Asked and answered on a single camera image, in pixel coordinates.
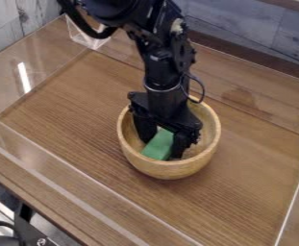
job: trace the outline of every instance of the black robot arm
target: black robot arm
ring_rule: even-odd
[[[116,28],[121,28],[134,41],[145,65],[146,90],[128,93],[138,138],[148,142],[157,126],[170,131],[174,134],[172,158],[178,159],[184,149],[197,142],[203,127],[186,107],[194,50],[186,38],[180,8],[172,0],[84,0],[89,15],[106,26],[97,34],[88,30],[69,0],[57,1],[92,37],[106,37]]]

